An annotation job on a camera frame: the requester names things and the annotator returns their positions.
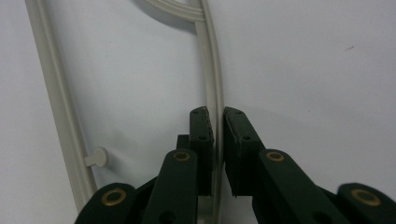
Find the screw hole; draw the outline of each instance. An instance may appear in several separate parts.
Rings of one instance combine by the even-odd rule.
[[[325,213],[315,212],[312,217],[318,224],[332,224],[332,219]]]
[[[187,161],[190,159],[190,154],[187,152],[179,151],[175,153],[173,157],[177,161]]]

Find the brass insert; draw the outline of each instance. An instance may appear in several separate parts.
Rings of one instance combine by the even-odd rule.
[[[350,193],[360,203],[369,206],[379,206],[381,204],[381,200],[375,194],[365,189],[353,189]]]
[[[190,159],[190,154],[184,151],[179,151],[174,154],[174,159],[177,161],[187,161]]]
[[[283,161],[285,160],[285,157],[283,157],[282,154],[278,153],[278,152],[268,152],[266,154],[267,158],[270,161]]]
[[[126,192],[123,189],[111,189],[102,196],[102,204],[106,206],[114,206],[121,203],[126,198]]]

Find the white wall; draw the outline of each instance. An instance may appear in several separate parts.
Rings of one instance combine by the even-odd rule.
[[[225,103],[320,186],[361,182],[396,200],[394,1],[210,1]],[[150,180],[205,103],[193,26],[140,0],[51,1],[99,186]],[[0,222],[71,223],[68,186],[23,1],[0,3]],[[255,223],[224,189],[224,223]]]

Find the dark green plastic part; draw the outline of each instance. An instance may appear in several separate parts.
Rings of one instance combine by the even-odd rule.
[[[363,184],[345,184],[338,189],[345,214],[360,224],[396,224],[396,202]]]
[[[125,192],[125,199],[115,205],[105,205],[103,197],[107,192],[121,189]],[[119,193],[109,194],[108,201],[115,202],[120,197]],[[114,183],[107,185],[93,194],[88,203],[81,210],[76,224],[125,224],[136,223],[137,213],[132,212],[136,190],[127,184]]]
[[[214,137],[205,106],[190,112],[190,147],[198,156],[198,193],[211,195]]]
[[[225,171],[234,196],[253,195],[257,178],[255,161],[262,149],[265,146],[245,113],[225,107]]]
[[[185,149],[169,152],[141,223],[195,224],[197,193],[196,154]]]
[[[262,189],[259,189],[255,199],[271,203],[277,211],[275,217],[262,211],[265,208],[256,207],[255,212],[262,212],[264,218],[269,216],[272,221],[279,218],[274,223],[349,223],[287,153],[274,149],[262,150],[257,170]]]

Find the white background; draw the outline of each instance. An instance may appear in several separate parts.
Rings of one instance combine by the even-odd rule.
[[[396,200],[396,2],[210,1],[225,104],[316,184],[361,182]],[[143,0],[51,1],[98,186],[158,174],[205,104],[193,26]],[[0,222],[72,223],[69,187],[23,1],[0,2]],[[255,223],[225,184],[223,223]]]

